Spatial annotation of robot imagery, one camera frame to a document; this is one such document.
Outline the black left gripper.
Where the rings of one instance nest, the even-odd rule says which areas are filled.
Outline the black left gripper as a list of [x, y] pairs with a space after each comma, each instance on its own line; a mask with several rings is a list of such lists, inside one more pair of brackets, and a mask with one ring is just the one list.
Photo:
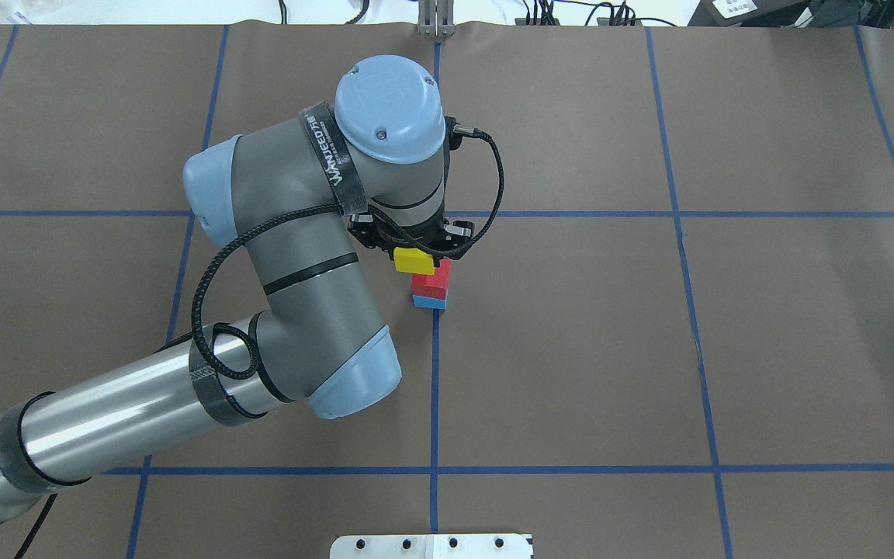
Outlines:
[[411, 226], [394, 223], [391, 209], [376, 204], [369, 208], [369, 212], [351, 216], [348, 233], [362, 247], [377, 248], [390, 259], [395, 259], [397, 248], [416, 248], [434, 262], [460, 259], [475, 242], [474, 224], [469, 220], [450, 222], [443, 206], [428, 219]]

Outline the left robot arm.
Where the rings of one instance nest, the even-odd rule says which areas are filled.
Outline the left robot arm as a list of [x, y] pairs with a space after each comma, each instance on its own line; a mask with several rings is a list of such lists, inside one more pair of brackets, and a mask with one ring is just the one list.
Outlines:
[[99, 377], [0, 411], [0, 525], [110, 468], [305, 400], [333, 420], [397, 388], [400, 361], [355, 244], [460, 259], [482, 232], [450, 222], [449, 157], [479, 137], [444, 114], [417, 61], [377, 54], [333, 102], [238, 134], [183, 169], [217, 246], [189, 332]]

